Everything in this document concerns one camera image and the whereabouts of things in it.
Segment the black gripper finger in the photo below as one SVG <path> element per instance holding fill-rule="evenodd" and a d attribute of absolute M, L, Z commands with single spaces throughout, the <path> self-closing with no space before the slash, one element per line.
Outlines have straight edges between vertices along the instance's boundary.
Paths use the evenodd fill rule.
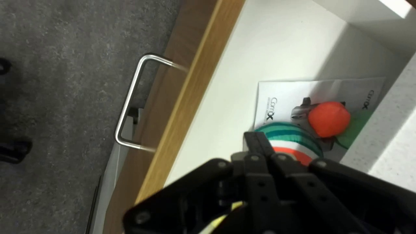
<path fill-rule="evenodd" d="M 274 154 L 274 149 L 264 132 L 247 131 L 244 134 L 244 141 L 247 147 L 244 160 L 268 160 L 270 156 Z"/>

